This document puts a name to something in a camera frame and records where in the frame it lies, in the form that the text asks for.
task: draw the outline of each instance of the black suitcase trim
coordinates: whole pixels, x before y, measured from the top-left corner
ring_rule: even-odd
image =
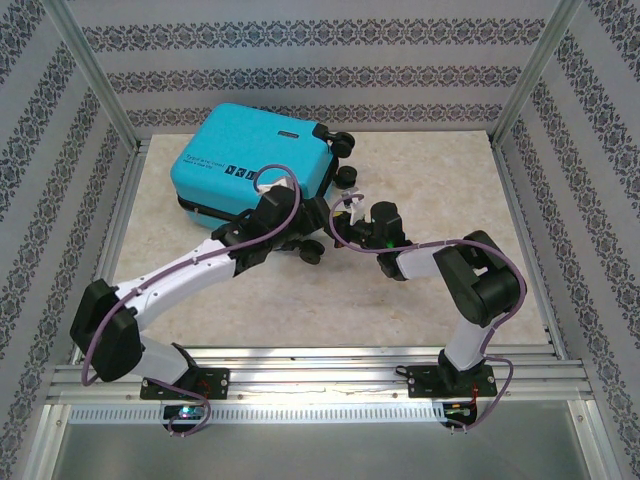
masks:
[[[322,182],[320,182],[320,185],[318,186],[318,191],[316,192],[316,195],[315,195],[316,197],[317,196],[322,197],[324,196],[325,193],[327,193],[327,190],[331,185],[331,181],[333,180],[333,177],[338,171],[339,164],[340,164],[340,161],[338,160],[338,157],[334,155],[333,158],[331,159],[331,163],[329,164],[329,168],[327,169],[327,172],[325,173],[324,178],[322,179]],[[229,213],[229,212],[225,212],[224,210],[218,210],[217,208],[202,205],[201,203],[196,203],[190,200],[186,200],[182,198],[180,195],[178,195],[178,204],[188,212],[194,212],[194,213],[197,213],[198,215],[206,215],[207,217],[217,218],[219,220],[224,220],[226,222],[233,222],[238,218],[242,218],[246,216],[250,211],[252,211],[251,209],[247,209],[239,214]]]

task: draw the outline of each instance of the patterned wallpaper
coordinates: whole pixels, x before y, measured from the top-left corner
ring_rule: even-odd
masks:
[[[42,6],[0,12],[0,478],[19,478],[128,154]]]
[[[587,365],[624,478],[640,478],[635,12],[583,4],[503,146],[565,344]]]
[[[488,128],[556,1],[134,3],[70,6],[149,136],[222,102],[352,130]]]

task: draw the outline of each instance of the black mounting plate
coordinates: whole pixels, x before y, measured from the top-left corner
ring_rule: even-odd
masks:
[[[229,392],[229,373],[228,368],[199,368],[196,385],[190,391],[202,395],[208,400],[226,400]],[[147,378],[142,381],[140,398],[142,400],[188,400],[190,402],[194,400],[189,395],[163,388]]]
[[[397,367],[396,373],[407,378],[409,398],[459,398],[471,397],[473,385],[478,397],[495,397],[498,394],[493,369],[483,365],[469,383],[449,389],[438,375],[437,365],[410,365]]]

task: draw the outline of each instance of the marble-patterned surface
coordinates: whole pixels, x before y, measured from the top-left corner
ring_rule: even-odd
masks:
[[[371,206],[398,204],[415,241],[484,229],[524,271],[485,132],[356,133],[343,164],[358,169]],[[115,281],[148,273],[209,232],[176,201],[169,169],[191,138],[152,139]],[[458,313],[440,278],[395,282],[375,256],[330,248],[317,266],[273,253],[234,280],[164,313],[145,333],[162,342],[224,346],[444,345]],[[494,343],[546,343],[533,294]]]

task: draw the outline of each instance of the purple cable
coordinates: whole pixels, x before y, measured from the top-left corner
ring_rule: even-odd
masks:
[[[270,238],[275,237],[276,235],[278,235],[280,232],[282,232],[285,228],[287,228],[289,226],[289,224],[293,221],[293,219],[295,218],[297,212],[298,212],[298,207],[300,206],[300,202],[301,202],[301,192],[300,192],[300,185],[298,183],[298,179],[296,178],[295,174],[293,173],[293,171],[285,166],[285,165],[279,165],[279,164],[273,164],[273,165],[267,165],[265,167],[262,167],[260,170],[258,170],[258,172],[256,173],[256,176],[253,179],[253,188],[257,191],[258,190],[258,179],[260,178],[260,176],[266,172],[267,170],[273,170],[273,169],[280,169],[280,170],[284,170],[289,177],[291,177],[291,180],[293,181],[293,189],[295,191],[295,200],[293,202],[293,208],[291,210],[291,213],[289,214],[289,216],[285,219],[284,222],[282,222],[282,224],[280,224],[277,228],[275,228],[274,230],[272,230],[269,233],[266,233],[265,235],[262,235],[261,237],[258,238],[254,238],[253,240],[249,240],[247,242],[243,242],[243,243],[239,243],[237,245],[231,245],[229,247],[224,247],[221,248],[220,250],[215,250],[213,252],[209,252],[209,253],[205,253],[202,254],[198,257],[195,257],[195,262],[201,262],[203,260],[208,260],[209,258],[213,258],[213,257],[217,257],[220,255],[224,255],[226,253],[229,252],[234,252],[236,250],[240,250],[243,248],[247,248],[247,247],[251,247],[253,245],[257,245],[258,243],[264,242],[266,240],[269,240]],[[91,343],[89,344],[89,348],[87,349],[87,354],[85,355],[84,358],[84,363],[82,364],[82,372],[80,374],[80,380],[82,382],[82,384],[85,387],[88,387],[89,385],[92,385],[97,379],[98,379],[98,375],[94,375],[93,377],[89,378],[89,368],[91,366],[91,360],[93,359],[93,355],[96,351],[96,347],[100,341],[100,338],[102,337],[102,334],[104,333],[105,328],[107,328],[107,325],[109,324],[109,322],[111,321],[111,319],[113,318],[113,316],[116,314],[116,312],[118,312],[128,301],[130,301],[132,298],[134,298],[136,295],[140,295],[144,290],[146,290],[147,288],[149,288],[151,285],[153,285],[154,283],[162,280],[163,278],[167,277],[168,275],[171,275],[172,273],[181,270],[183,268],[186,267],[190,267],[194,265],[194,260],[193,259],[189,259],[189,260],[185,260],[183,262],[177,263],[169,268],[167,268],[166,270],[163,270],[162,272],[158,273],[157,275],[154,275],[153,277],[149,278],[148,280],[146,280],[144,283],[140,284],[139,287],[131,290],[129,293],[127,293],[124,297],[122,297],[112,308],[111,310],[109,310],[109,312],[107,312],[107,314],[104,316],[104,318],[102,319],[102,321],[100,322],[100,324],[98,325],[98,328],[96,329],[93,338],[91,339]],[[207,409],[207,415],[205,415],[203,417],[203,420],[198,423],[195,427],[193,427],[191,430],[189,430],[188,432],[184,432],[182,433],[180,436],[181,437],[186,437],[189,436],[193,433],[196,433],[197,431],[201,430],[202,428],[204,428],[204,425],[208,422],[209,420],[209,416],[211,415],[211,404],[209,403],[209,401],[204,398],[201,395],[198,395],[197,393],[193,393],[193,392],[188,392],[187,390],[183,390],[181,388],[177,388],[174,387],[173,385],[169,385],[165,382],[162,382],[160,380],[155,380],[150,378],[149,380],[151,380],[152,382],[167,388],[169,390],[172,390],[174,392],[183,394],[183,395],[189,395],[193,398],[196,398],[198,400],[203,400],[205,402],[206,405],[206,409]],[[171,429],[171,424],[173,423],[173,419],[171,422],[169,422],[169,432],[173,435],[174,431]]]
[[[406,252],[408,250],[417,250],[419,248],[443,247],[443,246],[447,246],[447,245],[468,245],[470,247],[479,248],[481,250],[484,250],[487,253],[490,253],[490,254],[498,257],[500,260],[502,260],[503,262],[505,262],[507,264],[509,269],[513,272],[513,274],[515,275],[516,279],[518,280],[518,287],[520,289],[520,296],[518,297],[518,301],[516,302],[516,304],[513,306],[513,308],[511,310],[509,310],[509,312],[504,317],[502,317],[500,320],[497,320],[491,326],[491,329],[489,330],[489,333],[487,334],[487,336],[485,337],[484,341],[480,345],[480,354],[482,356],[484,356],[484,358],[486,360],[490,360],[492,362],[506,363],[509,366],[509,374],[507,375],[507,378],[506,378],[506,380],[504,382],[504,385],[502,386],[502,388],[500,389],[500,391],[496,395],[496,398],[484,410],[484,412],[482,412],[482,415],[480,415],[480,417],[473,424],[471,424],[471,425],[469,425],[467,427],[464,427],[464,428],[456,428],[456,431],[465,431],[466,432],[468,430],[471,430],[471,429],[477,427],[478,425],[480,425],[489,416],[489,414],[491,414],[491,412],[493,412],[493,410],[498,405],[498,402],[500,401],[502,396],[507,391],[507,388],[509,387],[509,384],[511,383],[511,380],[513,379],[514,366],[513,366],[513,362],[511,362],[511,360],[509,360],[508,358],[487,357],[487,356],[484,355],[484,353],[485,353],[485,351],[487,349],[487,345],[489,345],[489,342],[491,341],[491,338],[493,338],[493,335],[495,334],[496,329],[500,325],[505,323],[507,320],[509,320],[511,317],[513,317],[518,312],[518,310],[520,310],[520,307],[522,307],[522,304],[524,303],[524,298],[525,298],[525,294],[526,294],[525,293],[526,292],[526,285],[525,285],[525,281],[524,281],[524,277],[522,276],[522,273],[520,273],[520,270],[518,269],[516,264],[513,263],[511,261],[511,259],[509,259],[504,253],[502,253],[499,250],[496,250],[493,247],[490,247],[489,245],[485,245],[484,243],[480,243],[480,242],[474,242],[473,240],[464,240],[464,239],[439,240],[439,241],[435,241],[435,242],[427,242],[427,243],[408,245],[408,246],[405,246],[405,247],[378,248],[378,249],[366,249],[366,248],[357,247],[355,245],[351,245],[349,242],[347,242],[344,238],[342,238],[340,236],[340,234],[336,230],[336,226],[335,226],[333,218],[335,216],[336,209],[338,208],[338,206],[341,203],[344,203],[345,201],[351,200],[351,199],[354,199],[354,198],[358,199],[358,200],[362,200],[362,199],[364,199],[364,195],[362,195],[361,193],[355,193],[353,195],[348,195],[348,196],[342,197],[340,200],[338,200],[336,203],[333,204],[333,206],[331,207],[331,211],[329,212],[329,228],[331,229],[331,233],[333,234],[334,238],[336,240],[338,240],[341,244],[343,244],[345,247],[347,247],[347,248],[349,248],[349,249],[351,249],[351,250],[353,250],[355,252],[360,252],[360,253],[381,254],[381,253],[390,253],[390,252]]]

